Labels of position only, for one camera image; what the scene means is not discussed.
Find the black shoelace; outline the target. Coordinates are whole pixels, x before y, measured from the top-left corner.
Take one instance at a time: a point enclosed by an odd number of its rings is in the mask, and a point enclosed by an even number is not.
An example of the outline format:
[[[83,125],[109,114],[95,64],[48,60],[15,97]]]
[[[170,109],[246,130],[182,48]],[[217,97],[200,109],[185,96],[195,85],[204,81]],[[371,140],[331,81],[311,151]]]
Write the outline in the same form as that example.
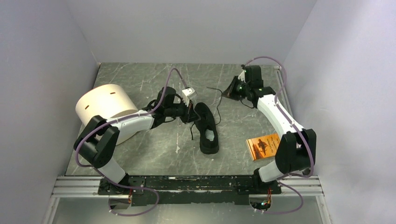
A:
[[[213,87],[208,87],[208,86],[206,86],[206,88],[207,88],[207,89],[211,89],[211,90],[216,90],[216,91],[219,91],[219,92],[221,93],[221,94],[220,94],[220,99],[219,99],[219,101],[218,101],[218,104],[216,105],[216,111],[217,111],[218,117],[219,117],[219,121],[218,121],[217,123],[215,123],[215,125],[217,126],[218,124],[221,123],[221,114],[220,114],[220,112],[219,112],[219,106],[220,106],[221,101],[222,101],[222,98],[223,98],[223,96],[222,96],[223,91],[222,91],[221,89],[213,88]],[[193,128],[193,127],[194,127],[194,124],[192,124],[192,125],[190,126],[191,140],[194,140],[194,138],[193,138],[193,133],[192,133],[192,128]]]

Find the black shoe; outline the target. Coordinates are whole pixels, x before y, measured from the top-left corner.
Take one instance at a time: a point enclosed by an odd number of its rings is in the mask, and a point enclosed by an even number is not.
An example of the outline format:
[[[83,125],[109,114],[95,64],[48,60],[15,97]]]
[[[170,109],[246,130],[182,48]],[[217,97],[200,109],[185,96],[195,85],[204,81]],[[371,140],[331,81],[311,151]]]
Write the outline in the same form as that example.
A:
[[[200,120],[194,122],[200,133],[200,151],[204,154],[216,154],[219,151],[219,139],[213,113],[202,102],[196,104],[195,112],[201,117]]]

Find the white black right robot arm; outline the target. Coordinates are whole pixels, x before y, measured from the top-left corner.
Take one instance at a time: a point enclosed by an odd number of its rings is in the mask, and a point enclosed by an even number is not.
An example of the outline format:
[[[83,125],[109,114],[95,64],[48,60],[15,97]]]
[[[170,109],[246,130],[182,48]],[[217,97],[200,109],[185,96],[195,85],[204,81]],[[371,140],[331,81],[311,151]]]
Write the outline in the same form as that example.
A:
[[[242,65],[241,74],[233,77],[222,96],[250,101],[253,108],[269,120],[280,138],[275,159],[255,171],[258,176],[252,180],[255,192],[264,193],[271,181],[296,175],[297,171],[308,168],[308,175],[313,174],[317,135],[312,129],[306,129],[296,122],[280,103],[276,92],[264,85],[259,65]]]

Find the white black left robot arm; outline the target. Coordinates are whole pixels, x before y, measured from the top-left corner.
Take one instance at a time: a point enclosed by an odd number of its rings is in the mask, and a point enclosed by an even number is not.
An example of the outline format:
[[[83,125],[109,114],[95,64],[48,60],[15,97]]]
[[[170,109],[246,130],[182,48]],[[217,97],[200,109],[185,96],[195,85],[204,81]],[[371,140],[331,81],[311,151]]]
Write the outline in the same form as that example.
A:
[[[184,123],[198,119],[192,99],[196,91],[188,87],[178,95],[164,87],[156,99],[139,110],[126,92],[116,84],[105,84],[83,95],[75,110],[85,126],[74,143],[77,156],[88,166],[108,178],[117,194],[127,192],[132,184],[128,173],[117,163],[115,147],[137,132],[150,130],[165,123],[167,118],[180,118]]]

